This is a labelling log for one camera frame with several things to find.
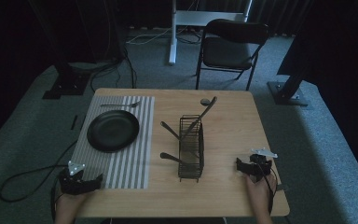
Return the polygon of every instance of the metal stand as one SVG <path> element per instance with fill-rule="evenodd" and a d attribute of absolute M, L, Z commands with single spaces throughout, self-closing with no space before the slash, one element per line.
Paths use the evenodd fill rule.
<path fill-rule="evenodd" d="M 59 47 L 46 12 L 43 10 L 42 2 L 40 0 L 28 0 L 28 2 L 48 39 L 48 49 L 51 52 L 54 66 L 59 73 L 52 89 L 46 91 L 43 99 L 60 99 L 62 95 L 82 95 L 89 82 L 90 73 L 75 72 L 73 70 Z"/>
<path fill-rule="evenodd" d="M 293 94 L 287 95 L 284 88 L 287 84 L 287 82 L 268 82 L 276 105 L 300 105 L 303 109 L 313 109 L 301 89 L 296 89 Z"/>

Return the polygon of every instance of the black chair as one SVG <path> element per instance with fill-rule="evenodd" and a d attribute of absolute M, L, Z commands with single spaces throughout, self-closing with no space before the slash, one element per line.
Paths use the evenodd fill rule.
<path fill-rule="evenodd" d="M 201 39 L 200 56 L 197 65 L 197 84 L 200 84 L 200 70 L 214 70 L 240 73 L 252 69 L 246 90 L 249 90 L 257 63 L 258 51 L 269 38 L 266 24 L 217 19 L 208 22 Z"/>

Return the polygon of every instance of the fork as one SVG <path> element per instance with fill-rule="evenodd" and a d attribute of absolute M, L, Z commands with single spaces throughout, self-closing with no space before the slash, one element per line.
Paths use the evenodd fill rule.
<path fill-rule="evenodd" d="M 101 105 L 101 107 L 114 107 L 114 106 L 129 106 L 129 107 L 136 107 L 137 105 L 139 105 L 141 102 L 135 102 L 129 105 Z"/>

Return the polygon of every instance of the tripod base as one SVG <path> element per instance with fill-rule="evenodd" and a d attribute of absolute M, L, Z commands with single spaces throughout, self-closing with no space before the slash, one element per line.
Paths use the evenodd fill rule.
<path fill-rule="evenodd" d="M 76 79 L 73 83 L 62 84 L 61 76 L 58 76 L 50 91 L 46 91 L 42 99 L 60 99 L 62 95 L 83 95 L 91 72 L 74 71 Z"/>
<path fill-rule="evenodd" d="M 300 89 L 291 98 L 287 99 L 282 97 L 281 93 L 284 82 L 268 82 L 267 84 L 276 105 L 300 105 L 303 109 L 313 109 Z"/>

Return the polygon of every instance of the chair backrest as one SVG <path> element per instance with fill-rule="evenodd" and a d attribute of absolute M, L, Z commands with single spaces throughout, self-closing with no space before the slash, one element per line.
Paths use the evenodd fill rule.
<path fill-rule="evenodd" d="M 216 19 L 208 22 L 202 38 L 205 38 L 206 34 L 218 35 L 236 43 L 252 43 L 262 46 L 269 38 L 269 28 L 263 23 Z"/>

